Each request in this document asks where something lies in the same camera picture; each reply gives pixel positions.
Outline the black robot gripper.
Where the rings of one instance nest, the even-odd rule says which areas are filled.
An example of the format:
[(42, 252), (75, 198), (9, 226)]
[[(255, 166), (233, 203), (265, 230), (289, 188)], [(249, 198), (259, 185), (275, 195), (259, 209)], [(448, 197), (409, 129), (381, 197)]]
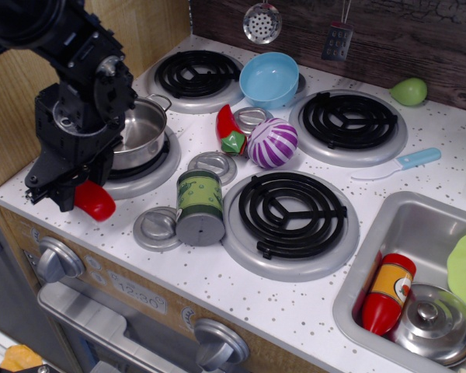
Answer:
[(98, 117), (98, 131), (83, 134), (74, 126), (74, 112), (61, 106), (67, 91), (57, 83), (35, 99), (36, 134), (40, 155), (25, 178), (26, 198), (37, 204), (51, 199), (61, 212), (75, 206), (76, 190), (86, 181), (103, 187), (113, 166), (113, 148), (120, 140), (124, 115), (110, 124)]

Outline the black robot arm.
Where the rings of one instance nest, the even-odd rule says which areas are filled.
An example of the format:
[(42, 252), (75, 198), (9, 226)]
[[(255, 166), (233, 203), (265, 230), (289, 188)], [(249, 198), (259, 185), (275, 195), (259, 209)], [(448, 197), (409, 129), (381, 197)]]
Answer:
[(134, 108), (122, 46), (82, 1), (0, 1), (0, 54), (11, 49), (38, 54), (59, 78), (35, 99), (41, 152), (26, 195), (71, 211), (84, 182), (105, 184), (125, 113)]

